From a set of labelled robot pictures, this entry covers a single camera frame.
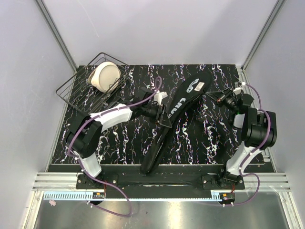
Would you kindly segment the black racket bag Crossway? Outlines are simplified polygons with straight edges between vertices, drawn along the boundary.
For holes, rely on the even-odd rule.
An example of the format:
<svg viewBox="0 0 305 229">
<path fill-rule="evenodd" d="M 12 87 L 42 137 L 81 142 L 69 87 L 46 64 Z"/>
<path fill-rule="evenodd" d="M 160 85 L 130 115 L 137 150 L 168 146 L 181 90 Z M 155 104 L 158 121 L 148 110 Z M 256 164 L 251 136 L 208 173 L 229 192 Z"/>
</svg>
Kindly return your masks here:
<svg viewBox="0 0 305 229">
<path fill-rule="evenodd" d="M 172 127 L 164 126 L 160 129 L 140 166 L 141 173 L 150 174 L 158 167 L 172 142 L 178 121 L 188 109 L 200 101 L 202 95 L 208 91 L 212 80 L 211 73 L 199 72 L 191 75 L 177 87 L 168 110 Z"/>
</svg>

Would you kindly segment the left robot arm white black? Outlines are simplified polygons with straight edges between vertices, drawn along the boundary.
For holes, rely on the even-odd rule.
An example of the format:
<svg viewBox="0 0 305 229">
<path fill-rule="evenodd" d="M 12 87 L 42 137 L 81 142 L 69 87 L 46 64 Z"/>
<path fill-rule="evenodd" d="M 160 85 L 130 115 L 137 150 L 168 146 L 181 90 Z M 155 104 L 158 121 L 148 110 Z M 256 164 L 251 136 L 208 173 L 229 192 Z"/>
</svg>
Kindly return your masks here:
<svg viewBox="0 0 305 229">
<path fill-rule="evenodd" d="M 70 125 L 65 137 L 67 154 L 79 160 L 82 169 L 89 174 L 86 183 L 93 189 L 103 183 L 102 167 L 95 153 L 100 136 L 105 130 L 128 122 L 141 115 L 157 124 L 169 124 L 163 99 L 166 92 L 142 89 L 141 97 L 132 101 L 113 102 L 112 107 L 102 112 L 87 114 L 80 112 Z"/>
</svg>

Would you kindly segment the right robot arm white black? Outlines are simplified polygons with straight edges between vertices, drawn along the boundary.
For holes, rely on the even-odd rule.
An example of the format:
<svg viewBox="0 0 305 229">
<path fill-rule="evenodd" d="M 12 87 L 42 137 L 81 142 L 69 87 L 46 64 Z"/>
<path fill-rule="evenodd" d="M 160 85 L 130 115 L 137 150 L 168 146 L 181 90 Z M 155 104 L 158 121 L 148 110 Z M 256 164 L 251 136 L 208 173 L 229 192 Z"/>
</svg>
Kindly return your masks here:
<svg viewBox="0 0 305 229">
<path fill-rule="evenodd" d="M 241 143 L 232 158 L 227 160 L 214 178 L 218 187 L 229 189 L 243 182 L 242 174 L 250 162 L 262 151 L 272 147 L 277 140 L 276 113 L 251 107 L 254 98 L 229 88 L 206 95 L 219 107 L 231 111 L 233 127 L 241 130 Z"/>
</svg>

